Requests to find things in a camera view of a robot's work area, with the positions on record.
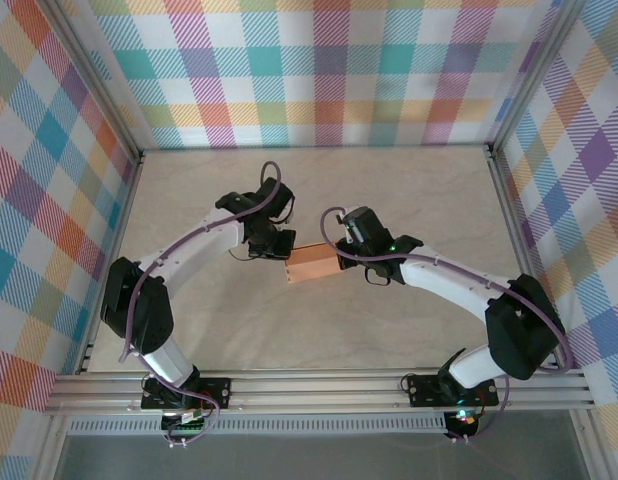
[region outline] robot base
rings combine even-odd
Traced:
[[[412,407],[494,407],[498,393],[493,380],[482,382],[474,388],[462,389],[453,396],[442,385],[438,375],[408,375],[406,377],[409,404]]]
[[[229,407],[230,378],[202,378],[198,369],[194,367],[194,371],[180,388],[213,398],[218,402],[221,410]],[[155,378],[147,378],[142,384],[142,390],[143,396],[140,402],[142,410],[189,410],[201,407],[206,410],[212,408],[211,404],[195,397],[174,393]]]

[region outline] orange block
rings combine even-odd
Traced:
[[[326,243],[294,248],[285,261],[285,271],[289,283],[297,283],[314,278],[340,273],[338,256]]]

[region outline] wooden floor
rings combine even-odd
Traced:
[[[253,191],[266,160],[296,194],[296,245],[320,242],[328,207],[373,208],[407,234],[469,266],[515,277],[518,268],[478,147],[233,150],[146,158],[121,255],[138,259],[173,241],[230,191]],[[342,227],[329,222],[332,238]],[[235,250],[246,256],[246,247]],[[482,323],[429,292],[375,287],[362,269],[290,285],[284,264],[228,254],[172,302],[174,335],[201,369],[433,367],[485,341]],[[104,324],[89,368],[119,365],[122,340]]]

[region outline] plaid wall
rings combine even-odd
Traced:
[[[618,0],[590,0],[505,148],[536,268],[618,459]]]
[[[33,0],[0,0],[0,479],[70,373],[131,162]]]
[[[562,0],[88,3],[64,1],[140,143],[183,148],[483,143]]]

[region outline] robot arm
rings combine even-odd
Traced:
[[[231,192],[219,199],[215,208],[185,237],[205,225],[217,224],[264,202],[276,181],[268,178],[255,192]],[[278,225],[291,218],[294,196],[281,184],[272,201],[259,211],[202,232],[174,249],[167,258],[163,252],[171,245],[147,255],[138,262],[122,257],[113,262],[105,286],[100,316],[121,338],[125,337],[131,294],[140,277],[157,264],[142,284],[136,302],[131,343],[135,352],[161,378],[188,391],[199,390],[199,372],[176,344],[170,299],[207,263],[241,243],[249,244],[252,258],[289,258],[296,232],[280,230]],[[180,397],[182,406],[195,399]]]
[[[346,229],[345,238],[336,244],[342,269],[362,265],[366,273],[374,270],[388,282],[428,290],[484,323],[489,343],[472,352],[461,350],[438,373],[441,390],[450,402],[466,390],[505,374],[527,380],[558,345],[542,319],[503,293],[510,289],[521,295],[564,333],[536,279],[523,274],[508,280],[482,273],[440,256],[413,237],[394,238],[368,207],[347,210],[339,221]]]

